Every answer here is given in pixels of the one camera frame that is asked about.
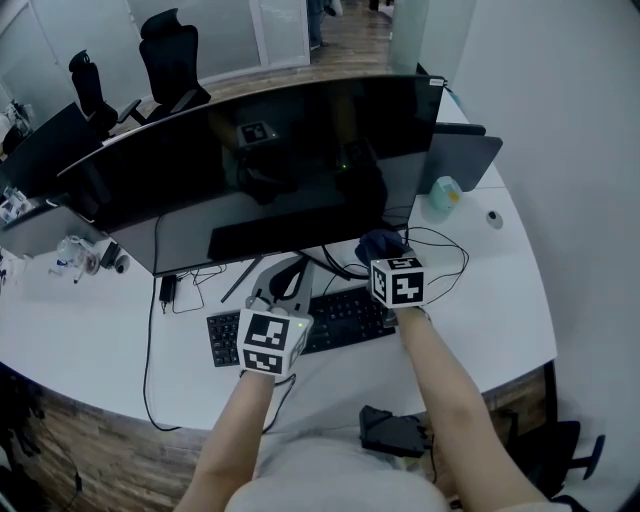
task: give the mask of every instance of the gray laptop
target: gray laptop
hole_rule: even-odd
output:
[[[76,235],[96,243],[106,237],[66,206],[43,205],[0,229],[0,247],[18,258],[57,249],[65,236]]]

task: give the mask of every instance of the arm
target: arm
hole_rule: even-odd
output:
[[[397,309],[396,314],[438,445],[465,510],[493,512],[546,502],[507,454],[478,388],[429,319],[416,308]]]
[[[274,378],[246,372],[204,443],[193,480],[177,512],[223,511],[251,481]]]

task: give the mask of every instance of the forearm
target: forearm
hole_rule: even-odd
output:
[[[207,473],[249,482],[260,447],[274,378],[246,372],[205,442],[196,475]]]
[[[396,313],[437,445],[465,510],[491,512],[546,501],[507,454],[480,391],[431,322],[417,309]]]
[[[429,319],[415,308],[396,311],[400,333],[411,357],[420,393],[432,421],[489,421],[487,410],[471,377],[451,353]]]

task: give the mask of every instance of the desk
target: desk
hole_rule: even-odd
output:
[[[454,112],[455,104],[446,98],[443,113]],[[455,122],[451,116],[442,120]],[[421,198],[410,221],[411,226],[444,232],[471,255],[458,285],[429,312],[481,391],[556,357],[547,300],[529,241],[497,171],[490,172],[483,188],[466,194],[446,222],[434,226],[426,222]],[[486,222],[490,210],[504,218],[501,230]],[[411,238],[428,240],[418,231]],[[355,261],[355,246],[352,240],[333,244],[329,251],[346,264]],[[416,251],[433,276],[460,268],[457,249],[417,246]],[[205,319],[241,307],[258,272],[287,256],[265,258],[225,304],[220,304],[220,297],[249,262],[229,265],[225,273],[201,286],[203,310],[163,315],[156,299],[147,388],[156,421],[202,429],[213,425],[239,371],[213,366]],[[146,419],[142,380],[151,276],[132,262],[123,276],[100,270],[74,285],[69,278],[48,275],[53,258],[43,255],[28,262],[2,288],[0,361],[76,400]],[[321,294],[331,277],[316,269],[313,293]],[[444,281],[438,286],[446,285]],[[195,288],[186,283],[179,285],[179,307],[198,300]],[[336,279],[331,290],[355,285]],[[434,296],[442,290],[434,288]],[[274,432],[356,425],[365,404],[395,414],[424,409],[397,335],[303,356],[295,371],[298,382]],[[269,417],[283,391],[277,390]]]

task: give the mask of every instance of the white cube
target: white cube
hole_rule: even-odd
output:
[[[304,350],[310,319],[240,310],[238,359],[243,370],[286,377]]]
[[[426,268],[415,256],[371,261],[371,294],[387,308],[422,306]]]

